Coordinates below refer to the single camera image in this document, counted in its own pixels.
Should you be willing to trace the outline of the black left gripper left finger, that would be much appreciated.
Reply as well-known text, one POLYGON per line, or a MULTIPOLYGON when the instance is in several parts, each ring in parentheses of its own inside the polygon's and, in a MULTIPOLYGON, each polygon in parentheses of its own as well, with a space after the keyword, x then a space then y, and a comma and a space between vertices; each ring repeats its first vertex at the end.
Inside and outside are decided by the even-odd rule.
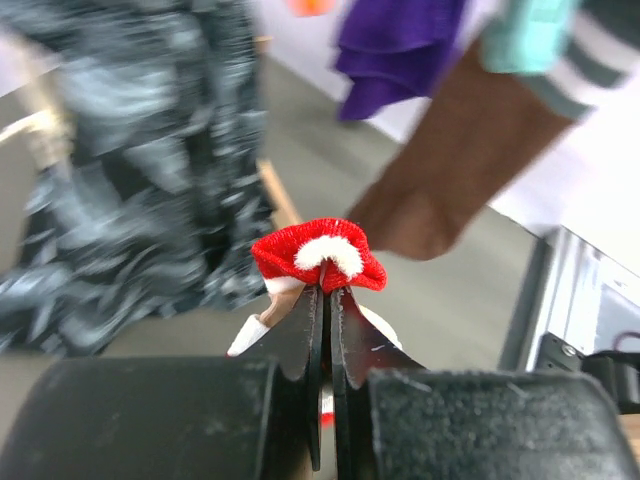
POLYGON ((234 357, 71 359, 29 392, 5 479, 308 479, 320 467, 324 297, 234 357))

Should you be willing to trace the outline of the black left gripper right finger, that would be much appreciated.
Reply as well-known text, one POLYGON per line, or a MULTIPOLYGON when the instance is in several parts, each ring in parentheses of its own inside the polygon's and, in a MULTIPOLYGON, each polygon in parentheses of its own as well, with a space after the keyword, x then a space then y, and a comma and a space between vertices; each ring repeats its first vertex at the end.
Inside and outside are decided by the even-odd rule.
POLYGON ((635 479, 612 401, 566 371, 430 371, 330 297, 341 479, 635 479))

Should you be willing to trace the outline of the red snowflake sock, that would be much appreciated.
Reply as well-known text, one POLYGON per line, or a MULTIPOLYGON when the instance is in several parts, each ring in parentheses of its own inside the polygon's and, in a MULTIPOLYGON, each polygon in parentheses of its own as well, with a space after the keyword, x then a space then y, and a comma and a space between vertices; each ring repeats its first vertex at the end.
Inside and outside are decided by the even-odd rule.
POLYGON ((251 254, 271 299, 269 307, 245 321, 227 354, 237 356, 292 311, 303 289, 324 293, 339 287, 381 291, 387 274, 369 248, 364 231, 338 218, 319 218, 285 227, 259 239, 251 254))

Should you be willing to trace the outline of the dark patterned sock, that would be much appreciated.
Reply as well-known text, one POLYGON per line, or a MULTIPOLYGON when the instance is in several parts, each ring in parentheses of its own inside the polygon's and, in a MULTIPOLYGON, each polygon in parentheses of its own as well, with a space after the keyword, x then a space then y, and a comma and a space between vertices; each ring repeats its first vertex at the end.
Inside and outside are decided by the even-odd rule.
POLYGON ((75 128, 36 178, 1 347, 102 351, 125 326, 264 293, 250 254, 271 228, 250 174, 264 133, 245 1, 5 1, 1 21, 60 57, 75 128))

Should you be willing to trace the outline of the brown sock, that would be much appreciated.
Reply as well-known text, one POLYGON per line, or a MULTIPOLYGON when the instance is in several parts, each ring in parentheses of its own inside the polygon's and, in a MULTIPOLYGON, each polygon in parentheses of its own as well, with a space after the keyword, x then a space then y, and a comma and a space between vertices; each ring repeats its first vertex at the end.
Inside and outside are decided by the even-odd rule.
POLYGON ((378 251, 447 253, 486 203, 639 69, 639 5, 586 1, 536 76, 492 73, 474 41, 400 153, 348 213, 378 251))

